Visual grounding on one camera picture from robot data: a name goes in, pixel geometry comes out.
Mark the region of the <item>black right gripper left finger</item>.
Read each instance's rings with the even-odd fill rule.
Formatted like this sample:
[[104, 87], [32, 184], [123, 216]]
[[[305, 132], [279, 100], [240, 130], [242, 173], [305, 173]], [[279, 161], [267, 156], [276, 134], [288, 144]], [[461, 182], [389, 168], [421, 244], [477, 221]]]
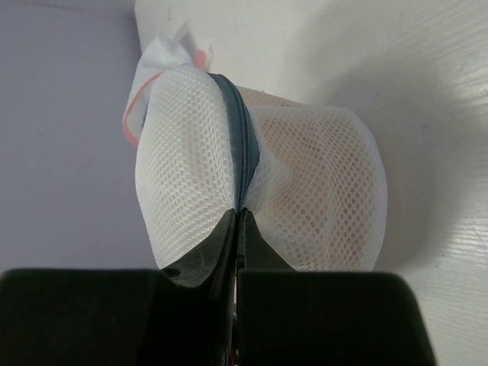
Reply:
[[236, 276], [236, 212], [224, 212], [210, 234], [162, 270], [171, 281], [171, 313], [179, 326], [228, 343]]

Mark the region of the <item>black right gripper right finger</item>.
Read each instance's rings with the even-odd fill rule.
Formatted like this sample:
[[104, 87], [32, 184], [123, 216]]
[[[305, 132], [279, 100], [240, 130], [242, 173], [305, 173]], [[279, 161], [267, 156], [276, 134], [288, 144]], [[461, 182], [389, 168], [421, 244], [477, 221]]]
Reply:
[[238, 342], [294, 343], [297, 272], [264, 240], [252, 212], [239, 218]]

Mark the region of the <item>grey trimmed mesh laundry bag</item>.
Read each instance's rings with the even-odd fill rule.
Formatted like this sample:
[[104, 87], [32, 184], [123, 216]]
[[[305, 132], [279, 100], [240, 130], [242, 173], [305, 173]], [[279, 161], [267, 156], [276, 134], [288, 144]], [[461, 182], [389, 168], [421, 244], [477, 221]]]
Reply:
[[[152, 86], [135, 182], [156, 264], [164, 268], [202, 242], [224, 212], [249, 210], [260, 152], [244, 88], [228, 78], [180, 66]], [[387, 181], [368, 132], [377, 176], [374, 222], [380, 226], [375, 264], [386, 229]]]

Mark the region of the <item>beige bra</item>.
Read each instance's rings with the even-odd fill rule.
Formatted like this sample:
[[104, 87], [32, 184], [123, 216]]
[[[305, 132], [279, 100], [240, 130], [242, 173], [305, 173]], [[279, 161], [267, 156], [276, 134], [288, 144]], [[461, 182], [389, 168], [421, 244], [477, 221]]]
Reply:
[[242, 90], [260, 160], [246, 198], [265, 241], [297, 270], [370, 270], [377, 183], [354, 112]]

